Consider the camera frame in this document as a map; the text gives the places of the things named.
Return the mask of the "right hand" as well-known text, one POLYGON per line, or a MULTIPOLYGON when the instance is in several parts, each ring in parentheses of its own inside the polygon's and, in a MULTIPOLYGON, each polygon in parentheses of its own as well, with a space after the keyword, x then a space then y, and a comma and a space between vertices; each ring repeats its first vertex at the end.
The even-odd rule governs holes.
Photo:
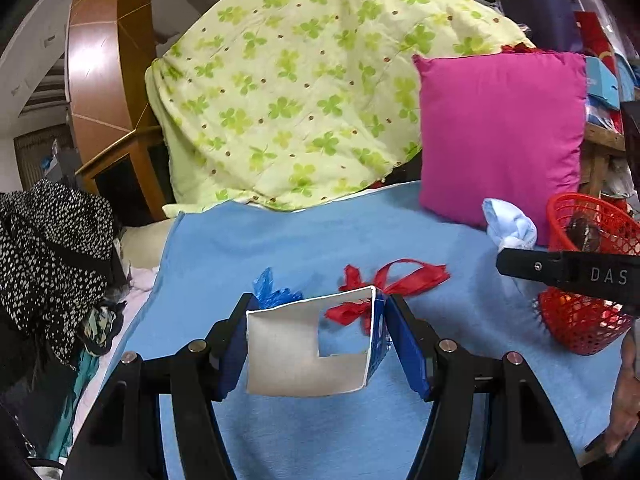
POLYGON ((629 332, 620 347, 620 372, 612 396, 610 422, 605 429, 605 452, 614 456, 624 441, 634 432, 638 425, 640 384, 634 374, 636 362, 636 345, 634 336, 629 332))

